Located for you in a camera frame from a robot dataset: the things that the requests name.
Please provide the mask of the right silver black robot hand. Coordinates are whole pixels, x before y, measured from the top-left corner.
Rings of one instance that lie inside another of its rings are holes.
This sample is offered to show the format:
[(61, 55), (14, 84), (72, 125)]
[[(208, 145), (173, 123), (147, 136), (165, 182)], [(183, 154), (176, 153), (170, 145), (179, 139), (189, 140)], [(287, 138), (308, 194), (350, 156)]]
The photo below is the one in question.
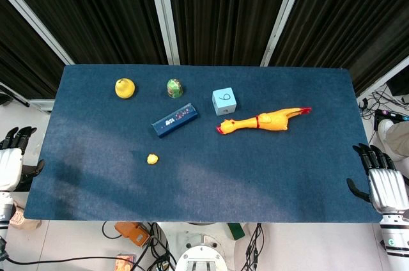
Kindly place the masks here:
[(392, 159), (374, 145), (354, 145), (358, 153), (369, 185), (369, 192), (359, 190), (352, 179), (346, 183), (357, 198), (371, 203), (381, 214), (404, 214), (408, 211), (408, 178), (399, 172)]

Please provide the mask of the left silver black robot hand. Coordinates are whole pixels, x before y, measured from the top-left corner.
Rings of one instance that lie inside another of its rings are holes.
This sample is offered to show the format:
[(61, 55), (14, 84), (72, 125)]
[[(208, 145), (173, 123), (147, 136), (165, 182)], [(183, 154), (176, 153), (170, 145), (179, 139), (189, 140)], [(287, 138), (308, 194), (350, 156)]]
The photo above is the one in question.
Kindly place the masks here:
[(24, 165), (29, 139), (36, 127), (15, 127), (1, 141), (1, 192), (28, 192), (33, 179), (45, 166), (43, 159), (37, 165)]

